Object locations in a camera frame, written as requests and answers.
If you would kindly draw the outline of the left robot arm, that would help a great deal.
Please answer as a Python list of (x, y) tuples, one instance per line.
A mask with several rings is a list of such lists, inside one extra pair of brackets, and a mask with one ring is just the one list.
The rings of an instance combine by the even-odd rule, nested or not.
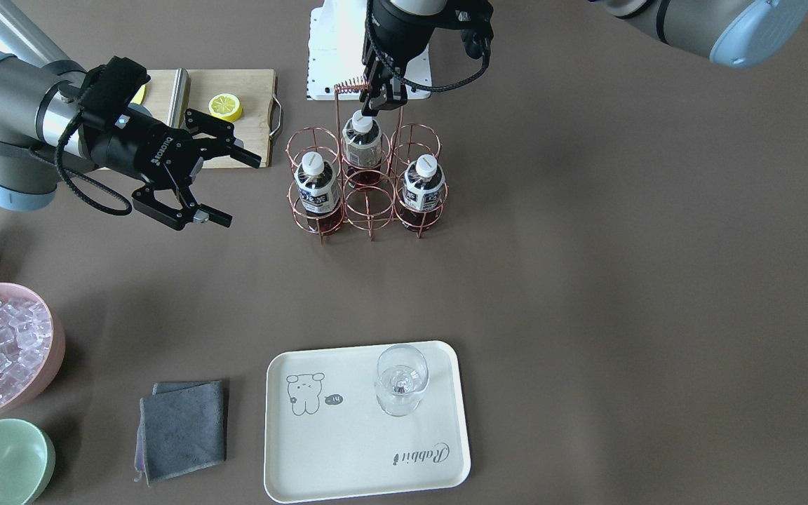
[[(602, 8), (648, 37), (731, 68), (770, 58), (799, 28), (808, 1), (602, 1)], [(410, 90), (444, 93), (471, 82), (490, 66), (493, 6), (488, 1), (369, 1), (365, 6), (362, 113), (394, 111)], [(437, 29), (461, 35), (465, 53), (480, 60), (472, 76), (446, 86), (406, 77)]]

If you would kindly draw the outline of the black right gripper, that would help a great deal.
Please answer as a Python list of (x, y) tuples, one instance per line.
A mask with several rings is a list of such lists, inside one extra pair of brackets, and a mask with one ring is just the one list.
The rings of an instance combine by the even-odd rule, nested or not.
[(141, 64), (116, 55), (87, 73), (78, 96), (78, 131), (88, 157), (143, 186), (133, 192), (131, 201), (118, 197), (125, 206), (122, 210), (99, 204), (81, 191), (78, 196), (103, 213), (128, 215), (138, 210), (174, 230), (192, 222), (230, 227), (233, 217), (198, 203), (191, 185), (207, 160), (231, 159), (258, 169), (261, 156), (234, 137), (231, 122), (208, 113), (186, 109), (188, 128), (182, 129), (130, 108), (132, 96), (148, 80)]

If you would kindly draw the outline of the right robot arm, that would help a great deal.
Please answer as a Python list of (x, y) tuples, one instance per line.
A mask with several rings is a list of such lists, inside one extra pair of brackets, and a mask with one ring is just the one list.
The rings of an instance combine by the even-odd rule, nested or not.
[(181, 230), (228, 227), (231, 215), (196, 201), (191, 185), (213, 158), (257, 168), (230, 122), (186, 109), (184, 125), (155, 119), (133, 97), (147, 68), (115, 57), (87, 70), (11, 1), (0, 1), (0, 207), (40, 210), (64, 183), (108, 215), (138, 210)]

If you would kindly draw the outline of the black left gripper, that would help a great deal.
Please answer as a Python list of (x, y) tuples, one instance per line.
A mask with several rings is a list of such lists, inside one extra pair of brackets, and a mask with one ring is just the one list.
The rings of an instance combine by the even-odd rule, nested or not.
[[(369, 1), (365, 7), (361, 92), (365, 117), (408, 102), (408, 89), (444, 93), (474, 82), (490, 66), (494, 7), (488, 1)], [(461, 34), (463, 48), (481, 67), (472, 76), (445, 86), (429, 86), (406, 77), (408, 64), (422, 55), (436, 29)]]

